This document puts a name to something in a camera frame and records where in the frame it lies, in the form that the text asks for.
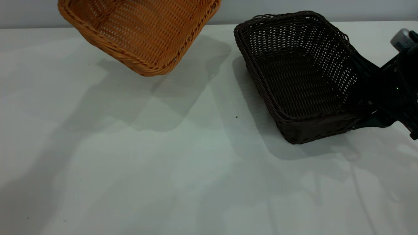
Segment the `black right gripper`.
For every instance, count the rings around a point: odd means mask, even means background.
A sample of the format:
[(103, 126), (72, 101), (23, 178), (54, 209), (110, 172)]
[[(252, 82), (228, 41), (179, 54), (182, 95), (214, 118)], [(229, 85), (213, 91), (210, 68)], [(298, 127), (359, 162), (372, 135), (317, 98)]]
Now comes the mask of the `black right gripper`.
[[(398, 31), (391, 39), (391, 45), (398, 54), (381, 68), (382, 86), (379, 108), (363, 117), (352, 130), (367, 127), (387, 128), (394, 122), (401, 122), (417, 140), (417, 33)], [(351, 53), (349, 67), (355, 81), (349, 88), (349, 104), (354, 109), (368, 109), (368, 96), (372, 79), (380, 68), (358, 52)]]

